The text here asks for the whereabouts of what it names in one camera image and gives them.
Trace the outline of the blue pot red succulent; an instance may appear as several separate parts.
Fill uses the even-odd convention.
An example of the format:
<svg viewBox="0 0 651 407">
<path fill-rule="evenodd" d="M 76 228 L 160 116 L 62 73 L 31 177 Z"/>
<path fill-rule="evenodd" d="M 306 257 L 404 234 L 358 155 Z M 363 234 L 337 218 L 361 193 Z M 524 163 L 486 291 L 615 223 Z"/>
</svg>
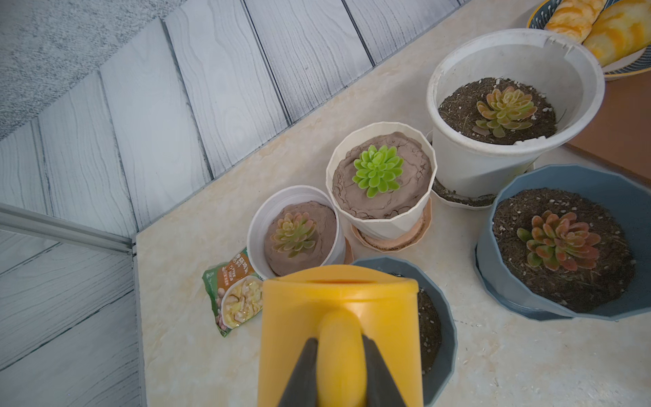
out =
<svg viewBox="0 0 651 407">
<path fill-rule="evenodd" d="M 650 191 L 574 164 L 518 176 L 495 198 L 475 270 L 505 308 L 549 321 L 650 310 Z"/>
</svg>

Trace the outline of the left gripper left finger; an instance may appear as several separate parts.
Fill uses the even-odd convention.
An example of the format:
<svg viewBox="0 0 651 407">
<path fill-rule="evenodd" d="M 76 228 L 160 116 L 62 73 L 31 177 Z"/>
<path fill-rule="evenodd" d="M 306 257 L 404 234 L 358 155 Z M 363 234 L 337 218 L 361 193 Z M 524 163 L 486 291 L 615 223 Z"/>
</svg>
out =
<svg viewBox="0 0 651 407">
<path fill-rule="evenodd" d="M 278 407 L 317 407 L 316 362 L 318 339 L 309 338 L 298 357 Z"/>
</svg>

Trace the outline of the white pot bright green succulent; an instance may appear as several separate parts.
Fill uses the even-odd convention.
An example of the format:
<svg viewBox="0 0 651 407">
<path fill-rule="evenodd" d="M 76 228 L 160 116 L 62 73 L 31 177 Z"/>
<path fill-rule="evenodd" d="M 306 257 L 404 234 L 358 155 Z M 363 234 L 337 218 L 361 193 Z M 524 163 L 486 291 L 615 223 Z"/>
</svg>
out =
<svg viewBox="0 0 651 407">
<path fill-rule="evenodd" d="M 391 240 L 423 216 L 436 173 L 434 149 L 422 132 L 378 122 L 337 145 L 325 182 L 341 217 L 369 237 Z"/>
</svg>

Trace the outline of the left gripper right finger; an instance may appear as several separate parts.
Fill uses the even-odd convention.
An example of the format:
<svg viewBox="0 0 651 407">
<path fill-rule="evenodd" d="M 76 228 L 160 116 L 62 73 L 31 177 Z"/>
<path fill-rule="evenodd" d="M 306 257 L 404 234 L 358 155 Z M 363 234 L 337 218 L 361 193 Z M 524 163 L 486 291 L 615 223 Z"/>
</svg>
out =
<svg viewBox="0 0 651 407">
<path fill-rule="evenodd" d="M 362 336 L 366 358 L 366 398 L 369 407 L 405 407 L 398 387 L 388 370 L 376 342 Z"/>
</svg>

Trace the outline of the yellow watering can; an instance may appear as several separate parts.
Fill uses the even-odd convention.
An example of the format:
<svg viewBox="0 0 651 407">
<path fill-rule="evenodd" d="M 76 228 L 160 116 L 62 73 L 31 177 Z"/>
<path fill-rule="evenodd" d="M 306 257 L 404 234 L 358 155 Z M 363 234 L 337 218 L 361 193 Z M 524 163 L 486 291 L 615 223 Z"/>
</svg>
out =
<svg viewBox="0 0 651 407">
<path fill-rule="evenodd" d="M 317 406 L 367 406 L 362 336 L 374 340 L 406 406 L 422 406 L 417 281 L 320 266 L 263 284 L 257 401 L 278 406 L 305 342 L 318 339 Z"/>
</svg>

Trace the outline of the small white pot pink-green succulent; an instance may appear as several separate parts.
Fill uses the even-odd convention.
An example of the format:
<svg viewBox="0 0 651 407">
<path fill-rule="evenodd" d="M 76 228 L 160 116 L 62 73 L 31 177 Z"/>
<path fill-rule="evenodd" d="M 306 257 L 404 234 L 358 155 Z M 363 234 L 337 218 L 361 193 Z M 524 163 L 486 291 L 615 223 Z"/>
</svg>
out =
<svg viewBox="0 0 651 407">
<path fill-rule="evenodd" d="M 261 205 L 249 226 L 247 250 L 256 273 L 271 279 L 342 264 L 346 239 L 327 195 L 298 185 L 284 188 Z"/>
</svg>

